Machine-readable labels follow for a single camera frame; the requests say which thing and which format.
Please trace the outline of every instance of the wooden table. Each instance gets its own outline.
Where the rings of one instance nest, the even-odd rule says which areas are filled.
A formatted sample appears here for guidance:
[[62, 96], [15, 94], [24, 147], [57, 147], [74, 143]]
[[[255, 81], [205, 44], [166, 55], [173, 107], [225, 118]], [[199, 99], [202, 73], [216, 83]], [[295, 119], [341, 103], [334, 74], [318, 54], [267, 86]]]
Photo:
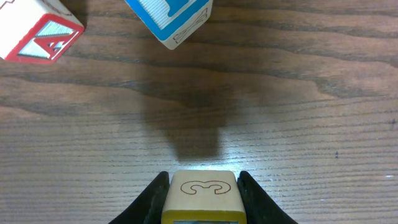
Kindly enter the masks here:
[[398, 2], [215, 0], [167, 50], [122, 0], [0, 61], [0, 223], [107, 223], [162, 170], [248, 170], [299, 223], [398, 222]]

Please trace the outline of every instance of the cube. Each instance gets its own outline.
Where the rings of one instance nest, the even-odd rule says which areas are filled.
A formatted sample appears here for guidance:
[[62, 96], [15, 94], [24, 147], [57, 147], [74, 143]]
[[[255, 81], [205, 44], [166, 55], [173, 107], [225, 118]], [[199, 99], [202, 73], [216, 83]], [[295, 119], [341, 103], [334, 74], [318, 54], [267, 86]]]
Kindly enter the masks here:
[[175, 49], [210, 16], [213, 0], [126, 0], [149, 30]]
[[58, 0], [0, 0], [0, 57], [21, 63], [54, 63], [83, 33]]
[[231, 171], [180, 170], [172, 179], [162, 224], [246, 224], [246, 212]]

